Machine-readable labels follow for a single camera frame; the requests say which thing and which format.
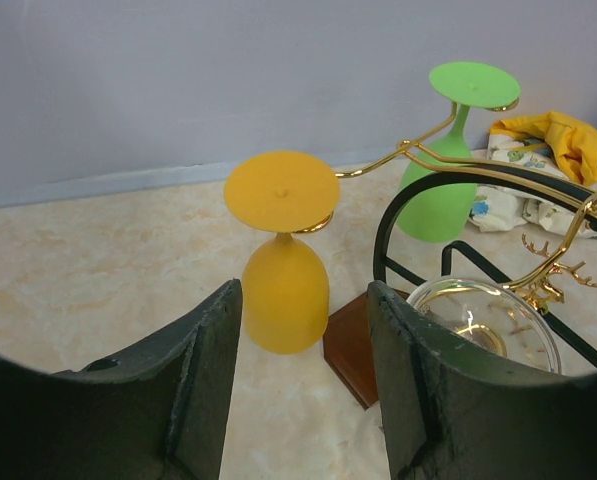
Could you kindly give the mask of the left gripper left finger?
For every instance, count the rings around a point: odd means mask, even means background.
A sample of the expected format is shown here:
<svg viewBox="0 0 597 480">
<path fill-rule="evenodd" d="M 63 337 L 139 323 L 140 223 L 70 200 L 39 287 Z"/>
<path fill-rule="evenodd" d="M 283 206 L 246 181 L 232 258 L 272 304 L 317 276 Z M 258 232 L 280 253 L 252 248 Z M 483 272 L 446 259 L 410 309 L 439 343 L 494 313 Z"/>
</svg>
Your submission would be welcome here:
<svg viewBox="0 0 597 480">
<path fill-rule="evenodd" d="M 240 337 L 230 280 L 79 371 L 0 356 L 0 479 L 216 479 Z"/>
</svg>

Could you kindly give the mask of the orange wine glass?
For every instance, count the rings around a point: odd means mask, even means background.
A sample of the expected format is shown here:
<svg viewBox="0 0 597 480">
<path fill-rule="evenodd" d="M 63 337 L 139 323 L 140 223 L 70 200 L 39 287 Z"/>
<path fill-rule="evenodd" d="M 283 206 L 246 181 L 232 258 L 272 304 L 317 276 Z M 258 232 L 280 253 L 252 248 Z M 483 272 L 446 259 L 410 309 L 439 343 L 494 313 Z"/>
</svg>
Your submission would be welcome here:
<svg viewBox="0 0 597 480">
<path fill-rule="evenodd" d="M 328 275 L 320 257 L 296 234 L 325 221 L 339 197 L 334 171 L 296 151 L 253 156 L 227 178 L 224 201 L 230 213 L 273 235 L 250 256 L 242 275 L 245 328 L 266 351 L 302 352 L 327 328 Z"/>
</svg>

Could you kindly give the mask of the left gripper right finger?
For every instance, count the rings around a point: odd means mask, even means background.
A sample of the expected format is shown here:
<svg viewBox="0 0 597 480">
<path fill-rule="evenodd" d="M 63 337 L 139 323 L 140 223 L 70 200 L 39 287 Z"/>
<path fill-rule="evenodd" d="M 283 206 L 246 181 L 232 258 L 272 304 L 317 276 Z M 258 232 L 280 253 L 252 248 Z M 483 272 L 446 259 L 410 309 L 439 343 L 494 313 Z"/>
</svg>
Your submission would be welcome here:
<svg viewBox="0 0 597 480">
<path fill-rule="evenodd" d="M 494 355 L 367 289 L 393 479 L 597 479 L 597 372 L 566 377 Z"/>
</svg>

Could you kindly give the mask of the clear wine glass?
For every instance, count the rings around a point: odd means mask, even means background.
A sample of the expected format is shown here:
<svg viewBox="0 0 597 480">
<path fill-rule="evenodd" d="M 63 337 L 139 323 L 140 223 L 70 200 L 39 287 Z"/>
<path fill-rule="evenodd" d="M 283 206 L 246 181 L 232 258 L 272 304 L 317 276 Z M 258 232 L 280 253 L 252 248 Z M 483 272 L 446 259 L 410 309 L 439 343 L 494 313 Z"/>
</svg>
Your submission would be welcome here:
<svg viewBox="0 0 597 480">
<path fill-rule="evenodd" d="M 442 276 L 414 289 L 407 303 L 493 354 L 546 372 L 562 372 L 560 353 L 546 322 L 498 284 Z"/>
</svg>

